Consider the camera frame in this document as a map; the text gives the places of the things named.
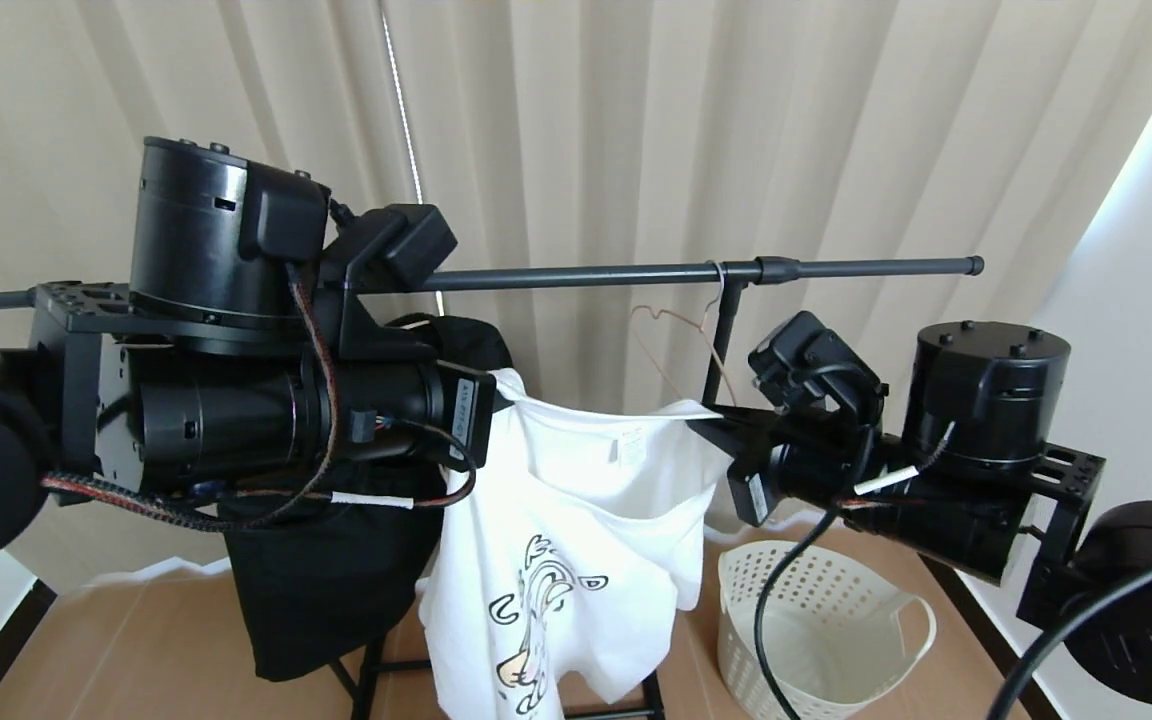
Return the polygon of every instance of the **beige curtain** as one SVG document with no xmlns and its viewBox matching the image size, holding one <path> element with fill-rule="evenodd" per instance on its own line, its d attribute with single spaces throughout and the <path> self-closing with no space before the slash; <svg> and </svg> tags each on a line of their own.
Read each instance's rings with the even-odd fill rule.
<svg viewBox="0 0 1152 720">
<path fill-rule="evenodd" d="M 983 255 L 978 278 L 746 291 L 732 374 L 802 306 L 893 387 L 942 319 L 1026 323 L 1152 111 L 1152 0 L 385 1 L 449 265 Z M 672 397 L 641 302 L 700 319 L 714 286 L 472 293 L 531 386 L 599 410 Z M 641 329 L 684 393 L 703 342 Z"/>
<path fill-rule="evenodd" d="M 127 276 L 145 135 L 311 170 L 354 209 L 419 188 L 462 242 L 448 268 L 986 256 L 978 278 L 745 293 L 742 402 L 745 353 L 809 306 L 892 382 L 899 416 L 914 333 L 1024 323 L 1151 111 L 1152 0 L 0 0 L 0 290 Z M 540 395 L 644 410 L 672 393 L 628 310 L 699 320 L 714 291 L 447 308 L 498 323 Z M 0 313 L 1 344 L 26 328 Z M 696 334 L 644 314 L 635 328 L 699 393 Z M 223 552 L 104 507 L 48 510 L 13 550 L 61 589 Z"/>
</svg>

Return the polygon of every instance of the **cartoon print on shirt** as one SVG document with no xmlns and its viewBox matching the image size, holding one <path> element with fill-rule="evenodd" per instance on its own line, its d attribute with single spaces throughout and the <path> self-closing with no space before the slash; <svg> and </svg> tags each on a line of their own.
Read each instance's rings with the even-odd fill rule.
<svg viewBox="0 0 1152 720">
<path fill-rule="evenodd" d="M 545 647 L 545 619 L 563 608 L 564 596 L 575 589 L 600 591 L 607 575 L 576 575 L 550 546 L 547 538 L 532 536 L 518 573 L 518 592 L 493 600 L 488 614 L 500 626 L 511 626 L 526 615 L 518 652 L 497 666 L 497 679 L 509 689 L 525 688 L 515 712 L 529 714 L 550 689 L 550 658 Z M 500 696 L 507 697 L 505 692 Z"/>
</svg>

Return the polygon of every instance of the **laundry basket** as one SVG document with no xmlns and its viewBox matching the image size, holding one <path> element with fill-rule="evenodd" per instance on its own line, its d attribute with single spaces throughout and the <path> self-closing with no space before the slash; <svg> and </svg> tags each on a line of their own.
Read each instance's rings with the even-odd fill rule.
<svg viewBox="0 0 1152 720">
<path fill-rule="evenodd" d="M 755 654 L 755 605 L 772 568 L 795 546 L 753 541 L 718 560 L 722 623 L 718 666 L 732 696 L 755 720 L 786 717 Z M 927 638 L 905 650 L 900 612 L 918 602 Z M 902 592 L 840 553 L 809 547 L 776 579 L 763 616 L 768 665 L 803 720 L 849 717 L 896 687 L 937 638 L 937 616 L 918 596 Z"/>
</svg>

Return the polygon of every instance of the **wooden floor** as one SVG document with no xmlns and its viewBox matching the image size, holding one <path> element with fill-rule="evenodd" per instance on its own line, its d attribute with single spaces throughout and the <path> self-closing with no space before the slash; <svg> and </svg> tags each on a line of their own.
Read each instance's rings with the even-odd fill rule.
<svg viewBox="0 0 1152 720">
<path fill-rule="evenodd" d="M 1000 675 L 914 553 L 850 530 L 832 530 L 823 544 L 927 598 L 940 624 L 935 646 L 905 683 L 855 717 L 984 717 Z M 717 668 L 717 548 L 707 550 L 700 606 L 677 615 L 672 651 L 659 669 L 670 720 L 745 717 L 723 688 Z M 385 660 L 425 657 L 415 611 L 391 634 L 384 654 Z M 348 657 L 346 666 L 357 670 L 359 661 L 357 652 Z M 570 710 L 604 707 L 577 676 L 564 679 L 559 694 Z M 639 698 L 636 694 L 623 705 Z M 348 720 L 350 706 L 328 669 L 278 684 L 252 675 L 250 647 L 229 575 L 168 575 L 147 584 L 105 585 L 61 597 L 0 685 L 0 719 Z M 429 672 L 384 676 L 372 717 L 444 717 Z M 1018 708 L 1011 719 L 1028 715 Z"/>
</svg>

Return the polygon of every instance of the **dark baseboard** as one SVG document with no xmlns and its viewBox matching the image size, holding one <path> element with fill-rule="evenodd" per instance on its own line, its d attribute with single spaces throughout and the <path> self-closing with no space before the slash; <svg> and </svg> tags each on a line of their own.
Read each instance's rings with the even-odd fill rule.
<svg viewBox="0 0 1152 720">
<path fill-rule="evenodd" d="M 1010 673 L 1011 667 L 1020 660 L 1020 657 L 1016 655 L 1015 650 L 1011 650 L 1011 643 L 1007 642 L 1006 637 L 1002 637 L 1002 634 L 998 630 L 998 626 L 993 624 L 993 620 L 986 615 L 980 604 L 977 602 L 977 598 L 975 598 L 972 591 L 969 591 L 963 578 L 950 568 L 947 568 L 947 566 L 940 564 L 940 562 L 925 558 L 922 558 L 922 560 L 923 564 L 926 564 L 927 569 L 932 571 L 932 577 L 935 578 L 935 582 L 940 583 L 945 593 L 950 597 L 950 601 L 954 602 L 954 607 L 956 607 L 958 614 L 963 615 L 963 619 L 968 621 L 968 628 L 972 628 L 975 637 L 979 639 L 980 646 L 988 653 L 993 664 L 998 666 L 998 670 L 1005 676 L 1007 673 Z M 1025 691 L 1020 694 L 1020 705 L 1025 707 L 1025 712 L 1033 720 L 1061 720 L 1056 707 L 1052 705 L 1051 698 L 1038 687 L 1038 683 L 1030 682 L 1025 685 Z"/>
<path fill-rule="evenodd" d="M 28 642 L 29 635 L 41 622 L 41 616 L 47 614 L 52 601 L 56 600 L 56 593 L 51 588 L 41 584 L 40 579 L 33 582 L 24 600 L 20 601 L 17 608 L 8 617 L 3 629 L 0 630 L 0 683 L 3 682 L 8 669 L 12 667 L 20 651 Z"/>
</svg>

